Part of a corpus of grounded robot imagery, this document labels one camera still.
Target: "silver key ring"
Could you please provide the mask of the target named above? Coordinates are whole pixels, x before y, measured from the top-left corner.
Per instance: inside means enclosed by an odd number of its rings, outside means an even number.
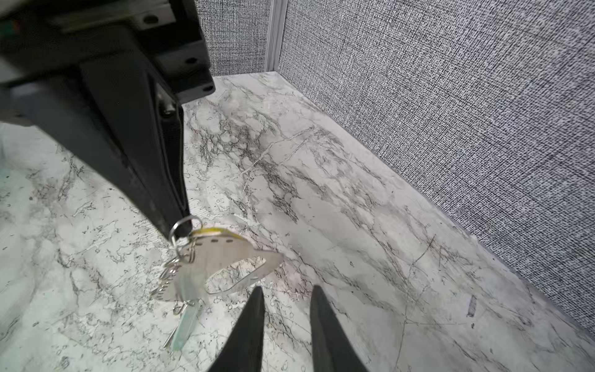
[[[202,220],[198,216],[188,215],[188,216],[182,218],[181,220],[179,220],[178,222],[174,223],[174,225],[171,227],[170,235],[169,235],[169,241],[171,242],[171,245],[173,246],[174,250],[176,251],[176,256],[182,262],[185,262],[185,260],[182,257],[182,255],[180,253],[180,249],[176,242],[176,230],[178,229],[178,227],[180,227],[181,224],[183,224],[186,221],[190,221],[190,220],[199,220],[201,223],[201,227],[199,229],[202,229],[202,226],[203,226]]]

